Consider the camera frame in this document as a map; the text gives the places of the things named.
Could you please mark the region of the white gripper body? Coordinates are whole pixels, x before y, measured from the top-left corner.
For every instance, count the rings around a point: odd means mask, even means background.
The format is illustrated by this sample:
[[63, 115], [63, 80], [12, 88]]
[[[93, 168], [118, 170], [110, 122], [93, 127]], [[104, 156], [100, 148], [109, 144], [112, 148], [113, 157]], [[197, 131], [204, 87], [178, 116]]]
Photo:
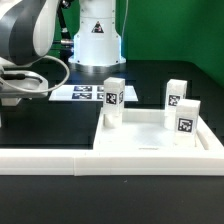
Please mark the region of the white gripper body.
[[0, 57], [0, 98], [43, 98], [47, 95], [48, 81], [31, 70], [32, 64], [15, 65]]

